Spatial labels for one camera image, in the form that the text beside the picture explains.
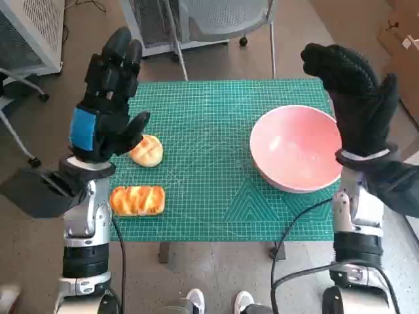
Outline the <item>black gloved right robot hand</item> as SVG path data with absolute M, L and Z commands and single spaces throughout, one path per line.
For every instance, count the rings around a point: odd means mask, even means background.
M 303 70 L 319 78 L 334 107 L 342 149 L 367 157 L 387 149 L 390 121 L 399 103 L 397 77 L 380 82 L 358 52 L 337 44 L 308 43 Z

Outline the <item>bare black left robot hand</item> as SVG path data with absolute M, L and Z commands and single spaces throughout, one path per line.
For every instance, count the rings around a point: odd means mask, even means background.
M 93 54 L 85 76 L 86 91 L 75 107 L 69 141 L 80 160 L 102 163 L 132 150 L 141 140 L 150 114 L 129 115 L 136 95 L 141 43 L 127 27 L 118 28 L 100 54 Z

